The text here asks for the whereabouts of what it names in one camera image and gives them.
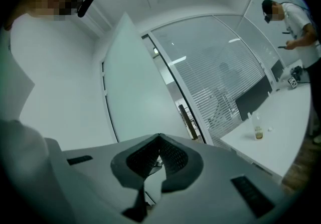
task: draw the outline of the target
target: white desk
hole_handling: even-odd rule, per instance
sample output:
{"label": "white desk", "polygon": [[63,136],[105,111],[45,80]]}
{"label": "white desk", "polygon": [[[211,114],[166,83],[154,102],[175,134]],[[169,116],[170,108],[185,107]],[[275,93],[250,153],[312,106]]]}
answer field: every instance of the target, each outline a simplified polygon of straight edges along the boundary
{"label": "white desk", "polygon": [[221,138],[226,145],[272,174],[279,183],[301,147],[311,102],[309,84],[299,84],[295,89],[289,89],[286,83],[282,86],[257,110],[262,116],[262,140],[254,139],[251,120]]}

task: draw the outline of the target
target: door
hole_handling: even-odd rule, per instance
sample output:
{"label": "door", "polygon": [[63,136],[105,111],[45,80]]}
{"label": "door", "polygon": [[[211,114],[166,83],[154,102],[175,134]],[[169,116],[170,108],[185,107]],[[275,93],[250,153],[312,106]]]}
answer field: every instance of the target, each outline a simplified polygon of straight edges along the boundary
{"label": "door", "polygon": [[114,31],[104,73],[109,111],[120,142],[155,133],[189,139],[166,84],[126,13]]}

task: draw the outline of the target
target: window blinds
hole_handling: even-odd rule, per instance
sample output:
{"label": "window blinds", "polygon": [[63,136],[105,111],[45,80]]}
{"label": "window blinds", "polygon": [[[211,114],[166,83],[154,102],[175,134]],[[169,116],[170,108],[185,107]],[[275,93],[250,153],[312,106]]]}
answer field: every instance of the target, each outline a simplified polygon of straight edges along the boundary
{"label": "window blinds", "polygon": [[246,45],[212,16],[175,22],[152,32],[185,82],[213,144],[242,123],[235,99],[264,72]]}
{"label": "window blinds", "polygon": [[261,64],[269,81],[273,81],[271,68],[279,60],[277,52],[256,26],[242,16],[216,16],[229,26],[247,46]]}

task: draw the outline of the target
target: white shirt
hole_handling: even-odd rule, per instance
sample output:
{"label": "white shirt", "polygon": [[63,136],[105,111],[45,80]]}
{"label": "white shirt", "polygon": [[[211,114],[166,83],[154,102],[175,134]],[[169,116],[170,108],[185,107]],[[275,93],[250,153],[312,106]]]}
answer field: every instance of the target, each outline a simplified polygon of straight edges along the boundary
{"label": "white shirt", "polygon": [[[293,39],[301,38],[305,35],[303,30],[306,24],[311,23],[303,9],[294,4],[282,4],[285,13],[286,29],[293,36]],[[303,63],[304,68],[308,68],[319,60],[318,51],[316,49],[316,42],[309,46],[296,47],[296,51]]]}
{"label": "white shirt", "polygon": [[18,120],[34,87],[11,53],[10,32],[0,29],[0,119]]}

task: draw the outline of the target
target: device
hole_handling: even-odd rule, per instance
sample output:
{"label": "device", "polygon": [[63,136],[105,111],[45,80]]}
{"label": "device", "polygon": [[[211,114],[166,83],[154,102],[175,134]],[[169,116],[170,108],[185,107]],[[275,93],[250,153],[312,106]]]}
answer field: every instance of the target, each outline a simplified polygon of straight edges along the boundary
{"label": "device", "polygon": [[78,2],[78,5],[77,5],[77,9],[76,9],[76,12],[77,12],[77,16],[82,18],[85,16],[89,6],[92,4],[94,0],[81,0]]}
{"label": "device", "polygon": [[[0,121],[0,130],[9,180],[30,210],[53,224],[254,223],[287,199],[235,153],[188,138],[157,133],[62,152],[18,121]],[[162,171],[151,174],[155,165]],[[147,216],[148,177],[161,199]]]}
{"label": "device", "polygon": [[296,80],[295,80],[294,77],[289,78],[287,82],[290,83],[290,85],[292,86],[292,88],[296,88],[296,87],[297,87],[297,82],[296,82]]}
{"label": "device", "polygon": [[271,19],[272,19],[272,15],[271,14],[266,14],[264,16],[264,20],[266,21],[267,24],[270,23]]}
{"label": "device", "polygon": [[300,66],[296,66],[295,68],[291,69],[290,74],[291,74],[291,78],[289,78],[287,82],[289,82],[292,88],[296,88],[298,81],[301,81],[303,69]]}

